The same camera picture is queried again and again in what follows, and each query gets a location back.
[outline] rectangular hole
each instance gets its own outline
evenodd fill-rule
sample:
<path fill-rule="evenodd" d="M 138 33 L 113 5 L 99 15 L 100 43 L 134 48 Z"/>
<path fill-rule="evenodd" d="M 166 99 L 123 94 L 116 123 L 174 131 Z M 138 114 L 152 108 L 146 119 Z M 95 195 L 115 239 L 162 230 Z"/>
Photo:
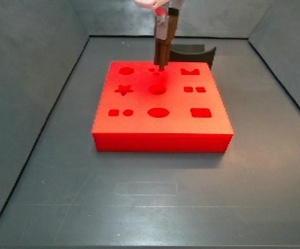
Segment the rectangular hole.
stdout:
<path fill-rule="evenodd" d="M 208 108 L 191 108 L 190 114 L 192 118 L 211 118 L 211 111 Z"/>

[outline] circular hole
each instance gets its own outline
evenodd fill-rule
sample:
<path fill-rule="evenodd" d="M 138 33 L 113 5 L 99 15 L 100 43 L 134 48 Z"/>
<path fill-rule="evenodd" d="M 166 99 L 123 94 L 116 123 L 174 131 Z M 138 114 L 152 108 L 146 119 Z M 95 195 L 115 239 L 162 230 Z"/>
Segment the circular hole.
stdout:
<path fill-rule="evenodd" d="M 124 110 L 124 116 L 126 117 L 132 116 L 132 114 L 134 114 L 132 110 Z"/>
<path fill-rule="evenodd" d="M 131 67 L 123 67 L 119 71 L 120 74 L 123 75 L 130 75 L 134 73 L 134 69 Z"/>
<path fill-rule="evenodd" d="M 163 94 L 166 92 L 166 87 L 162 85 L 152 85 L 150 86 L 148 91 L 152 94 Z"/>
<path fill-rule="evenodd" d="M 168 110 L 164 108 L 152 108 L 147 111 L 147 114 L 152 117 L 152 118 L 163 118 L 168 115 Z"/>

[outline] metal enclosure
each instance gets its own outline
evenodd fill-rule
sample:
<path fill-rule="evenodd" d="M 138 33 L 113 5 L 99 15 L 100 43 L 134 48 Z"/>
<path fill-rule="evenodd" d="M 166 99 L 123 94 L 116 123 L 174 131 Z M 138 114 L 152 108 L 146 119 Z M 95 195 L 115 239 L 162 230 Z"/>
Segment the metal enclosure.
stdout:
<path fill-rule="evenodd" d="M 67 0 L 0 1 L 0 210 L 85 41 Z"/>

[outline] gray floor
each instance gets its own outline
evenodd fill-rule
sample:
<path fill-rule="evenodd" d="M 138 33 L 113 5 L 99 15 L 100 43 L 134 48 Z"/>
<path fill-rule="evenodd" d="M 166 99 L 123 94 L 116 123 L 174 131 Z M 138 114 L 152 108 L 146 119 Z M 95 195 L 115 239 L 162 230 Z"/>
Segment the gray floor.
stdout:
<path fill-rule="evenodd" d="M 151 60 L 154 40 L 92 38 L 0 218 L 0 246 L 300 245 L 300 111 L 247 41 L 179 41 L 218 46 L 227 152 L 95 152 L 109 61 Z"/>

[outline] shape hole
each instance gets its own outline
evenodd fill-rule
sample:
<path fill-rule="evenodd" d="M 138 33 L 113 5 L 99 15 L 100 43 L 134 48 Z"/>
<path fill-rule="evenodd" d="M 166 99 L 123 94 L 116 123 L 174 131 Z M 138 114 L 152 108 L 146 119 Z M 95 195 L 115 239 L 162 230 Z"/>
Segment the shape hole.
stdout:
<path fill-rule="evenodd" d="M 134 73 L 134 69 L 131 67 L 123 67 L 119 71 L 120 74 L 123 75 L 130 75 Z"/>
<path fill-rule="evenodd" d="M 180 72 L 180 75 L 199 75 L 199 70 L 198 69 L 194 69 L 194 70 L 188 71 L 188 70 L 180 68 L 179 72 Z"/>
<path fill-rule="evenodd" d="M 132 89 L 131 89 L 131 85 L 119 85 L 117 89 L 115 90 L 115 92 L 119 92 L 121 94 L 121 96 L 126 96 L 126 94 L 128 92 L 132 92 Z"/>
<path fill-rule="evenodd" d="M 184 92 L 192 92 L 192 87 L 183 87 Z"/>
<path fill-rule="evenodd" d="M 132 114 L 134 114 L 132 110 L 124 110 L 124 116 L 126 117 L 132 116 Z"/>
<path fill-rule="evenodd" d="M 168 115 L 168 110 L 164 108 L 152 108 L 148 110 L 147 114 L 152 117 L 152 118 L 163 118 Z"/>
<path fill-rule="evenodd" d="M 191 108 L 190 114 L 192 118 L 211 118 L 211 111 L 208 108 Z"/>
<path fill-rule="evenodd" d="M 116 117 L 119 115 L 119 110 L 117 109 L 111 109 L 109 111 L 108 111 L 108 116 L 109 117 Z"/>
<path fill-rule="evenodd" d="M 203 87 L 198 87 L 195 89 L 196 89 L 196 92 L 206 92 L 206 89 Z"/>
<path fill-rule="evenodd" d="M 148 91 L 152 94 L 163 94 L 166 92 L 166 87 L 162 85 L 152 85 L 150 86 Z"/>

